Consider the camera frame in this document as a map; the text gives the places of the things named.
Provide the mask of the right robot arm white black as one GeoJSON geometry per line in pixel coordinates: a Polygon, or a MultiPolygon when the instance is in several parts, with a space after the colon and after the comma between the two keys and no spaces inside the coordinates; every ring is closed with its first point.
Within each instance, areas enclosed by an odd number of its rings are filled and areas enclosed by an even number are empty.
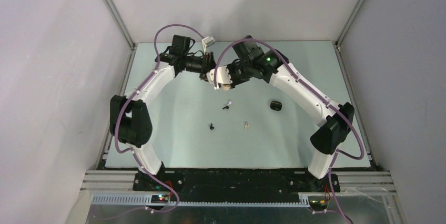
{"type": "Polygon", "coordinates": [[[217,76],[211,79],[215,88],[234,88],[252,78],[260,79],[289,95],[318,126],[310,137],[314,151],[307,168],[306,185],[320,191],[327,184],[340,145],[350,133],[357,134],[353,126],[354,107],[341,104],[326,96],[309,82],[293,63],[279,50],[248,35],[231,43],[224,52],[233,49],[237,55],[232,63],[221,66],[223,54],[218,58],[217,76]]]}

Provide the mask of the beige earbud charging case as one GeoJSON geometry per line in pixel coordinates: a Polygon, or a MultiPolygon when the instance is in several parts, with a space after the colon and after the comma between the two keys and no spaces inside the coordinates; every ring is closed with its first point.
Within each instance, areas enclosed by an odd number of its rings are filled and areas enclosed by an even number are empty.
{"type": "Polygon", "coordinates": [[[224,91],[229,91],[232,89],[232,86],[230,84],[221,84],[221,89],[224,91]]]}

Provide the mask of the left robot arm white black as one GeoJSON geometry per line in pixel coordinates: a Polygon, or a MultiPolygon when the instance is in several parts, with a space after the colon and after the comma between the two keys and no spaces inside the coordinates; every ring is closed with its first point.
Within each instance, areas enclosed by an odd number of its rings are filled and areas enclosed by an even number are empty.
{"type": "Polygon", "coordinates": [[[213,52],[205,48],[192,52],[194,45],[194,39],[174,35],[171,45],[157,54],[153,69],[142,83],[135,90],[110,100],[109,131],[115,138],[116,150],[120,154],[131,152],[139,170],[148,174],[146,184],[152,190],[163,189],[166,176],[159,172],[164,164],[149,141],[153,133],[150,104],[183,71],[196,73],[207,81],[207,74],[216,65],[213,52]]]}

